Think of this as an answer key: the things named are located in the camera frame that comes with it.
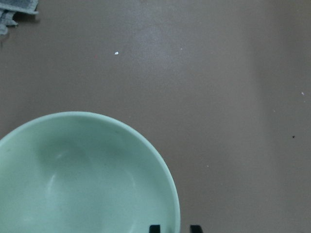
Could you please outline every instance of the bowl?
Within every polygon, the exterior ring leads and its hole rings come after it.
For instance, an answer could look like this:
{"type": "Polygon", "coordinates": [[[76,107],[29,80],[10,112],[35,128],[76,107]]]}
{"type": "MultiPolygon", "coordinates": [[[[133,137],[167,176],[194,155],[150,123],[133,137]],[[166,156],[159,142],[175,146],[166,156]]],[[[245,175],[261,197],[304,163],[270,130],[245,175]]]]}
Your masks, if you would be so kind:
{"type": "Polygon", "coordinates": [[[32,120],[0,140],[0,232],[180,231],[172,176],[137,131],[100,114],[32,120]]]}

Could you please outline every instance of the black object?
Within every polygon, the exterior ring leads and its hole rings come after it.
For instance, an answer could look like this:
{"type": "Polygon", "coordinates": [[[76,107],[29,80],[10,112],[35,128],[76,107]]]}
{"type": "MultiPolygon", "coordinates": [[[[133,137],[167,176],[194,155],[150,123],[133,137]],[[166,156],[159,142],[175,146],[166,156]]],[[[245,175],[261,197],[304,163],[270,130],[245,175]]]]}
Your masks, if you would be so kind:
{"type": "MultiPolygon", "coordinates": [[[[149,233],[160,233],[160,225],[151,225],[149,228],[149,233]]],[[[200,225],[190,225],[190,233],[203,233],[202,227],[200,225]]]]}

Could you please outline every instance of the table surface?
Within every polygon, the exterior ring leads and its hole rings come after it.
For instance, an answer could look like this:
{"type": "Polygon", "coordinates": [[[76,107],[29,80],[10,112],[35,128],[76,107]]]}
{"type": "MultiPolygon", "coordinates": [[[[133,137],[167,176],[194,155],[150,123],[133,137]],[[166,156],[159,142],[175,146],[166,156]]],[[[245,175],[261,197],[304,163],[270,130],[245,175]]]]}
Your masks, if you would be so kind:
{"type": "Polygon", "coordinates": [[[182,233],[311,231],[309,0],[42,0],[38,11],[0,38],[0,137],[55,112],[114,117],[166,161],[182,233]]]}

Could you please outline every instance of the gray cloth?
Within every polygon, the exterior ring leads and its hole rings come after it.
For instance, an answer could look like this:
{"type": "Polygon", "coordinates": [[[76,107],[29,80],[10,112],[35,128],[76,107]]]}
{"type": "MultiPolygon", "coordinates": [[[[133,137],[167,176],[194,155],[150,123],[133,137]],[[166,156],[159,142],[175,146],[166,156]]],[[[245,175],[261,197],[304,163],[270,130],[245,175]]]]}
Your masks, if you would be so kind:
{"type": "Polygon", "coordinates": [[[16,26],[17,23],[13,20],[16,12],[23,12],[35,15],[38,5],[38,0],[0,0],[0,35],[7,34],[6,26],[16,26]]]}

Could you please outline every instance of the plastic bowl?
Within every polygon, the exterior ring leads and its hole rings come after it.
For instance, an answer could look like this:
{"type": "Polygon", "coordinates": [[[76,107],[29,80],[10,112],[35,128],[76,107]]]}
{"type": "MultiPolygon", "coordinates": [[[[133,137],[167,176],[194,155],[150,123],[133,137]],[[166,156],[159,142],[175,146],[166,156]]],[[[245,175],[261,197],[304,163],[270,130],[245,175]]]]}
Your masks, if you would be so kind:
{"type": "Polygon", "coordinates": [[[107,116],[65,112],[0,141],[0,232],[178,233],[172,176],[155,148],[107,116]]]}

